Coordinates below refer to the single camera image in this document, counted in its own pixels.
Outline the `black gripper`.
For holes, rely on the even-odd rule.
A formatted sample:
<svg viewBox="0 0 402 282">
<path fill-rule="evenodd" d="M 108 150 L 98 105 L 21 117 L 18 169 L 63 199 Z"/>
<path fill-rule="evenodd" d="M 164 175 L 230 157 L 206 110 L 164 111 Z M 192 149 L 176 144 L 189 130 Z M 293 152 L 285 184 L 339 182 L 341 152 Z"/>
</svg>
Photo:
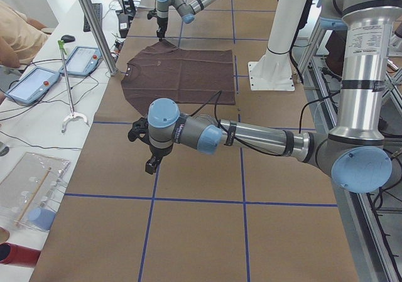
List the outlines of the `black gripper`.
<svg viewBox="0 0 402 282">
<path fill-rule="evenodd" d="M 157 148 L 153 145 L 149 146 L 151 158 L 145 164 L 145 172 L 156 173 L 162 159 L 172 152 L 172 145 L 167 148 Z"/>
<path fill-rule="evenodd" d="M 168 27 L 168 18 L 157 17 L 158 30 L 156 31 L 159 40 L 162 40 L 166 36 L 166 31 Z"/>
</svg>

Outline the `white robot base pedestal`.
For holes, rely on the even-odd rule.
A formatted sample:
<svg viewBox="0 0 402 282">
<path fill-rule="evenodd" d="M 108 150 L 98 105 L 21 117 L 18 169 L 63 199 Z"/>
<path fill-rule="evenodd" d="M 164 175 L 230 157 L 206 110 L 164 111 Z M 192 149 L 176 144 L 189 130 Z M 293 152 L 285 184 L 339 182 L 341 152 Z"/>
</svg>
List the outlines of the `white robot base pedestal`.
<svg viewBox="0 0 402 282">
<path fill-rule="evenodd" d="M 252 91 L 295 90 L 290 54 L 306 2 L 278 0 L 266 52 L 259 61 L 248 63 Z"/>
</svg>

